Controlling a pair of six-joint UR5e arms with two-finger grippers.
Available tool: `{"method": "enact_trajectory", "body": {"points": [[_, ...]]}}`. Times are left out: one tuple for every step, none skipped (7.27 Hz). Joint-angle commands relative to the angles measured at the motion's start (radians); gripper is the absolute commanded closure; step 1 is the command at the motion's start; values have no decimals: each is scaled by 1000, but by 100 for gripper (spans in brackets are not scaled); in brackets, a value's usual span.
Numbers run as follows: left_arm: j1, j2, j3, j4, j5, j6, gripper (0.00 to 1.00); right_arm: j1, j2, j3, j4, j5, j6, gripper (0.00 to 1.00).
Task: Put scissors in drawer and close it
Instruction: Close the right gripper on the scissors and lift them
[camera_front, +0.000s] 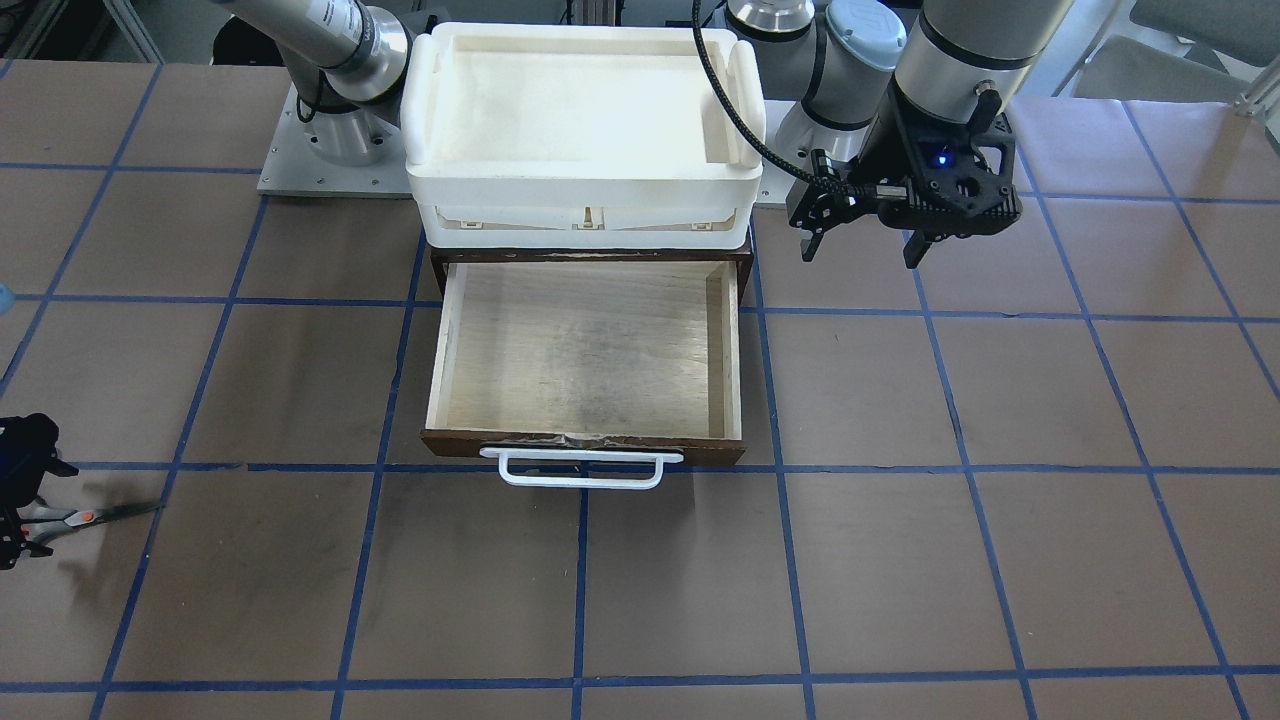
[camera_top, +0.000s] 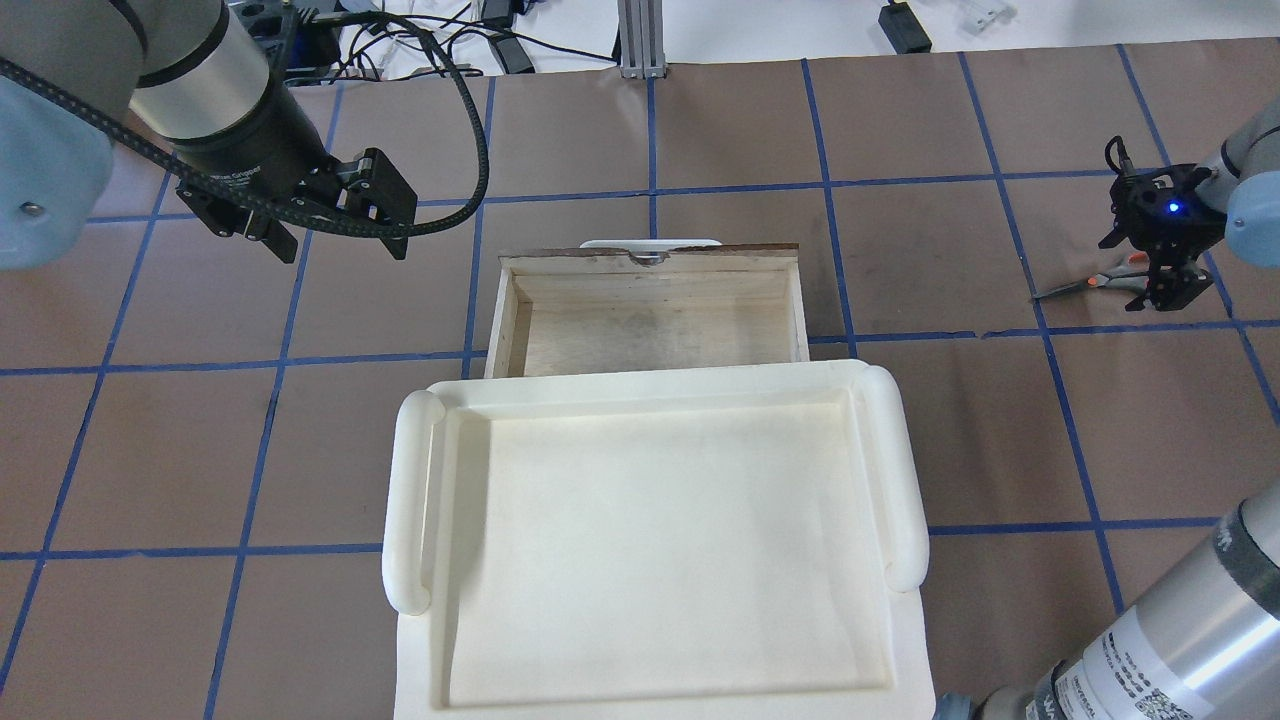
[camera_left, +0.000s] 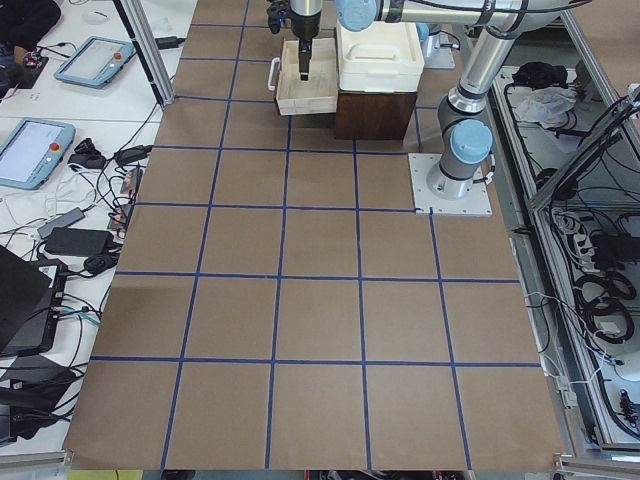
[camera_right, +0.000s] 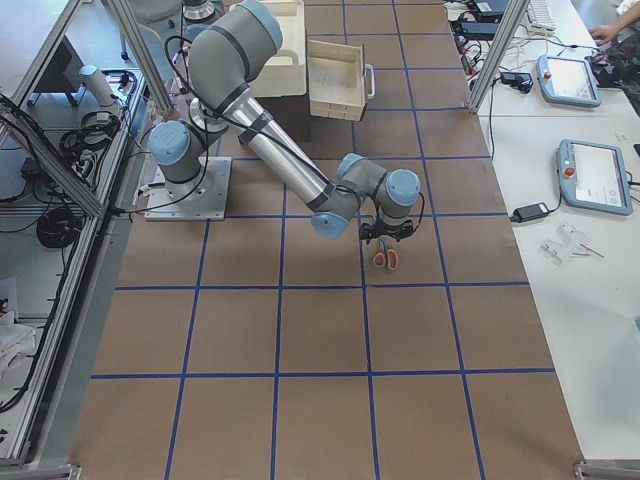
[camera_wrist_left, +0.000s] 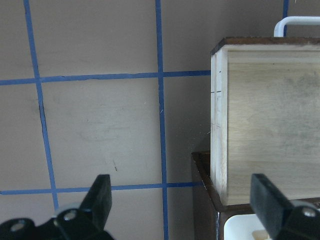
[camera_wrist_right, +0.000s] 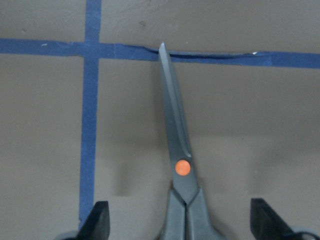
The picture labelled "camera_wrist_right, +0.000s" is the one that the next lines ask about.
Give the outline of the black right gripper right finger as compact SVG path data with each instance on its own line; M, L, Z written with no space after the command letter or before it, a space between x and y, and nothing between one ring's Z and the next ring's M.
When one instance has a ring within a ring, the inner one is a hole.
M263 198L250 201L250 230L256 240L302 240L308 234L293 231Z

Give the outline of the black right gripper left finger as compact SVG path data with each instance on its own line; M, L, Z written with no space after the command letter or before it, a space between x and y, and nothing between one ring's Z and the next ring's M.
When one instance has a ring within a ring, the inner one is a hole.
M107 240L110 235L108 201L97 201L79 231L80 240Z

